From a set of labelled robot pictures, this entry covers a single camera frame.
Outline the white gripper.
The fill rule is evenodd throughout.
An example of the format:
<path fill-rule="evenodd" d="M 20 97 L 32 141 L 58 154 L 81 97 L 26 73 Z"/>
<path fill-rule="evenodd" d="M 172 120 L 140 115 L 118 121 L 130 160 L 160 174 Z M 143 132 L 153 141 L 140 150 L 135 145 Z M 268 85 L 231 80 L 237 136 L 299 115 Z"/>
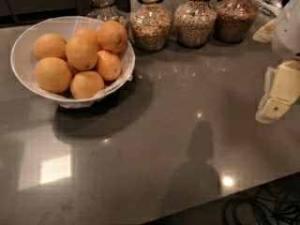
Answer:
<path fill-rule="evenodd" d="M 271 41 L 272 51 L 286 60 L 269 67 L 264 77 L 264 95 L 256 112 L 258 122 L 269 124 L 281 119 L 300 98 L 300 0 L 290 0 L 276 19 L 267 22 L 252 37 Z"/>

